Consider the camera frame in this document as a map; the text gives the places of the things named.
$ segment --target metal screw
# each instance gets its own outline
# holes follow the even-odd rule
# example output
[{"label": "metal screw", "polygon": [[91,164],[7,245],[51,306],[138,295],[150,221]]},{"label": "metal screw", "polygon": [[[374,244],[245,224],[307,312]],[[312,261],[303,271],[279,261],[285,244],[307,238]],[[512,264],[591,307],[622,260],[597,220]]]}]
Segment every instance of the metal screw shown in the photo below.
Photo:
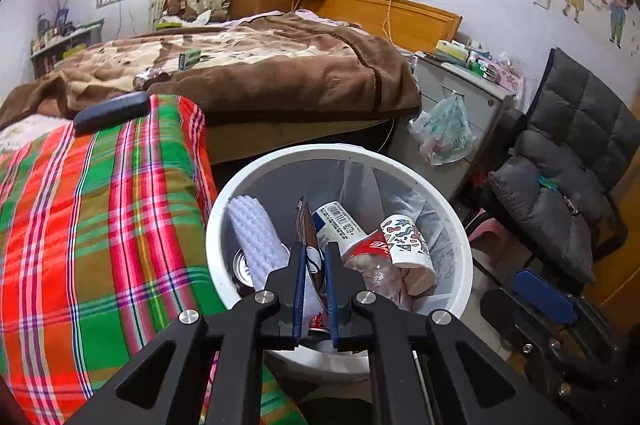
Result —
[{"label": "metal screw", "polygon": [[434,311],[431,320],[439,326],[446,326],[451,322],[451,313],[445,310]]},{"label": "metal screw", "polygon": [[200,314],[196,310],[184,310],[178,317],[183,324],[193,324],[200,318]]},{"label": "metal screw", "polygon": [[571,386],[567,382],[562,382],[560,384],[560,388],[558,389],[558,394],[560,396],[569,396],[571,394]]},{"label": "metal screw", "polygon": [[356,295],[356,300],[360,304],[372,304],[376,301],[376,294],[373,291],[361,291]]},{"label": "metal screw", "polygon": [[273,299],[275,297],[276,296],[273,293],[267,290],[258,291],[258,293],[254,295],[254,299],[256,302],[258,302],[258,304],[268,304],[270,302],[273,302]]}]

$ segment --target barcode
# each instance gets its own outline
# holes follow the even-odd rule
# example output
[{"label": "barcode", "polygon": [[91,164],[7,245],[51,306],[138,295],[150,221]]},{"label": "barcode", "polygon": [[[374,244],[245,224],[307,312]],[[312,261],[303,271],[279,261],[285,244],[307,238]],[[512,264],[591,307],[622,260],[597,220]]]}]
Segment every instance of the barcode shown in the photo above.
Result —
[{"label": "barcode", "polygon": [[335,222],[339,225],[343,225],[349,220],[347,218],[347,215],[340,209],[339,204],[332,204],[332,206],[329,206],[326,211],[329,216],[333,217],[335,219]]}]

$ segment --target gray chair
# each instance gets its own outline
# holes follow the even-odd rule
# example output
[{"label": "gray chair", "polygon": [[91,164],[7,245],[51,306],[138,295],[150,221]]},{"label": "gray chair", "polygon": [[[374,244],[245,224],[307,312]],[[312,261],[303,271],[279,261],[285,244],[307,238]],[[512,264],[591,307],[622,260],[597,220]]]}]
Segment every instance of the gray chair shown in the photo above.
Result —
[{"label": "gray chair", "polygon": [[[554,49],[529,112],[509,112],[501,129],[506,161],[489,172],[479,196],[485,214],[467,235],[495,217],[559,287],[578,294],[595,280],[593,262],[626,239],[609,192],[640,144],[640,122],[591,71]],[[614,235],[600,243],[604,219]]]}]

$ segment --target green box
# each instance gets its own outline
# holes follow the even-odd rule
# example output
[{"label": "green box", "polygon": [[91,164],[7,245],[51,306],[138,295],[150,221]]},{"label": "green box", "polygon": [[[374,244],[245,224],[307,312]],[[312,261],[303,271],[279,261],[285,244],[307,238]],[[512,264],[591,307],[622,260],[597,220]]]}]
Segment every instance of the green box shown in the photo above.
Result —
[{"label": "green box", "polygon": [[200,61],[202,52],[200,50],[188,50],[180,53],[178,58],[178,69],[184,71]]}]

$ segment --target white packaging with barcode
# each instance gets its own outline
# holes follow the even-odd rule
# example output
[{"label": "white packaging with barcode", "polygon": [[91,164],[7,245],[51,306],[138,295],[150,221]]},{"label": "white packaging with barcode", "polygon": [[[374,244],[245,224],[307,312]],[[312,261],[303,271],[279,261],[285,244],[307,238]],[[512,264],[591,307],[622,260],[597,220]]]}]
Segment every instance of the white packaging with barcode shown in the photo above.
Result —
[{"label": "white packaging with barcode", "polygon": [[320,249],[324,252],[324,246],[330,241],[335,241],[343,260],[351,246],[367,236],[338,201],[322,205],[312,214],[312,218]]}]

